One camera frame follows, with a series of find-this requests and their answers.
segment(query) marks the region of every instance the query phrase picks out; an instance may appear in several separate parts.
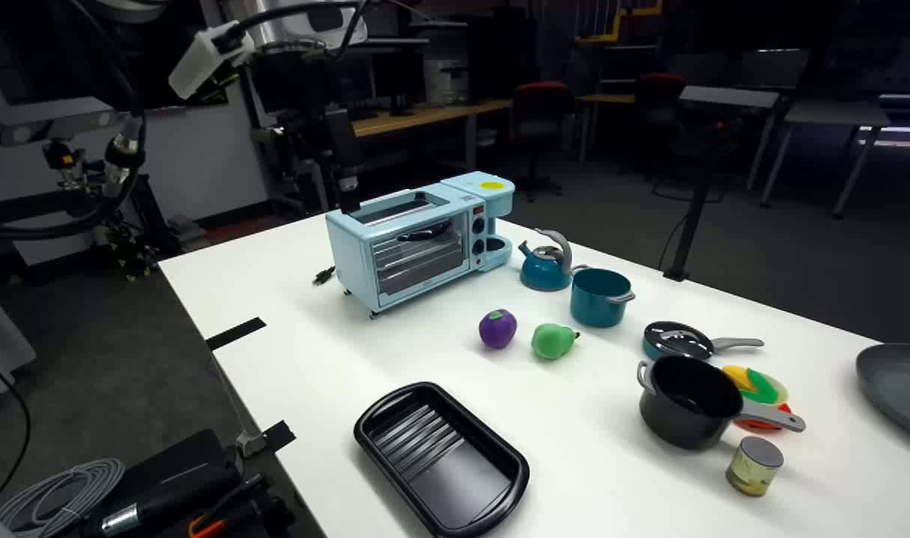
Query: black saucepan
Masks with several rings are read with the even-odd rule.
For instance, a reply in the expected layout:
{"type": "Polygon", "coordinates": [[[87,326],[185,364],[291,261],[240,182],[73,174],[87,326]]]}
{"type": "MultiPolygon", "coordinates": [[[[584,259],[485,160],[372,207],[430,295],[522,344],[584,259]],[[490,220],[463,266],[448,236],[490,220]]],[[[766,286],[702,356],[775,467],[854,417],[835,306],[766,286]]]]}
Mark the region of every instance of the black saucepan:
{"type": "Polygon", "coordinates": [[[644,422],[661,439],[688,450],[715,446],[732,420],[759,420],[793,432],[807,428],[797,415],[746,401],[724,372],[701,360],[643,360],[637,365],[637,382],[644,388],[644,422]]]}
{"type": "Polygon", "coordinates": [[[700,330],[677,321],[654,321],[644,327],[643,344],[644,353],[654,360],[667,355],[708,360],[714,351],[727,350],[735,345],[761,347],[764,342],[756,338],[709,339],[700,330]]]}

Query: teal kettle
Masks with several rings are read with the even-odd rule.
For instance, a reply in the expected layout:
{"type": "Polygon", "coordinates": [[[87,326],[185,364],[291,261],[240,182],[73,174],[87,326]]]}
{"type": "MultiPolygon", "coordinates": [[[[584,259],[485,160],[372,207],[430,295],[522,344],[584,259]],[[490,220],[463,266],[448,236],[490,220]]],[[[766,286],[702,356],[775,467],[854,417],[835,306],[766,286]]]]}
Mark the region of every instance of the teal kettle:
{"type": "Polygon", "coordinates": [[[527,248],[527,241],[518,245],[518,250],[524,254],[521,283],[540,291],[565,289],[572,283],[572,249],[567,239],[553,229],[535,228],[534,231],[547,236],[561,248],[548,245],[531,250],[527,248]]]}

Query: can lid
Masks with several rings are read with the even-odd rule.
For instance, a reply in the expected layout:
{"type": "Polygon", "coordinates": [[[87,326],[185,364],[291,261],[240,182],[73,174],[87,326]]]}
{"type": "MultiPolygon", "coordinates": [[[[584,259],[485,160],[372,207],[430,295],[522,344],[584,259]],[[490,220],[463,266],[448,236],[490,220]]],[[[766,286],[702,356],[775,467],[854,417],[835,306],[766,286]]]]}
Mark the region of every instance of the can lid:
{"type": "Polygon", "coordinates": [[[780,467],[784,464],[784,455],[780,453],[780,449],[761,437],[744,437],[741,440],[741,452],[765,467],[780,467]]]}

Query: green toy pear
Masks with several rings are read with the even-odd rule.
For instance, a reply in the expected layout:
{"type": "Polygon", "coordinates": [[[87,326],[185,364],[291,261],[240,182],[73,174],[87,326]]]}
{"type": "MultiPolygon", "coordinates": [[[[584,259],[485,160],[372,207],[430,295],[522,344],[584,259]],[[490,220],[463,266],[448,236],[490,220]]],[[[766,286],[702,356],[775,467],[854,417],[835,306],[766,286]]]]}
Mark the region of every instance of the green toy pear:
{"type": "Polygon", "coordinates": [[[554,361],[571,350],[578,336],[581,336],[581,333],[575,333],[568,327],[540,324],[531,337],[531,348],[539,357],[554,361]]]}

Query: coiled cable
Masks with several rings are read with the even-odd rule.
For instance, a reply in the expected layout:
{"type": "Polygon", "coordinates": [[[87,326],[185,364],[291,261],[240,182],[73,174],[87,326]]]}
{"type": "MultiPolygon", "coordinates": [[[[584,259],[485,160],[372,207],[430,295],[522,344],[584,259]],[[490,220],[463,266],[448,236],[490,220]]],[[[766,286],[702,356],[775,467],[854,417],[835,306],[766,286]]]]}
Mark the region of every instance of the coiled cable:
{"type": "MultiPolygon", "coordinates": [[[[49,538],[58,534],[70,525],[80,523],[83,518],[96,507],[103,498],[113,491],[114,487],[123,479],[126,468],[123,462],[116,459],[93,460],[83,463],[72,469],[54,474],[49,479],[40,480],[33,486],[15,494],[3,507],[0,507],[0,521],[17,536],[17,538],[49,538]],[[84,481],[83,487],[71,498],[68,503],[59,507],[50,517],[43,517],[41,507],[46,499],[53,493],[66,487],[71,487],[80,480],[84,481]],[[17,518],[24,513],[29,515],[29,521],[18,521],[17,518]],[[15,525],[21,528],[27,525],[36,525],[34,528],[15,531],[15,525]]],[[[55,507],[46,507],[51,511],[55,507]]]]}

